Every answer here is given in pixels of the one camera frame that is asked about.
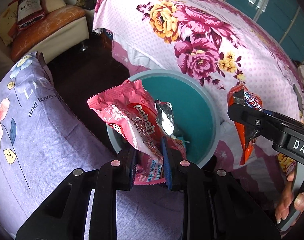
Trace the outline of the person's right hand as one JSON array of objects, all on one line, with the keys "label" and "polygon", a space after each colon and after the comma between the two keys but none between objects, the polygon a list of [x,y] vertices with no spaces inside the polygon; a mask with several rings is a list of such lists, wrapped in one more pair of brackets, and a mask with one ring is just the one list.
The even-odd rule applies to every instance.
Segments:
[{"label": "person's right hand", "polygon": [[294,180],[295,172],[292,171],[286,180],[285,188],[282,191],[280,200],[275,209],[275,218],[277,224],[281,222],[281,220],[285,220],[289,215],[289,207],[294,201],[294,207],[297,211],[301,213],[304,211],[304,192],[300,193],[295,199],[292,193],[292,182]]}]

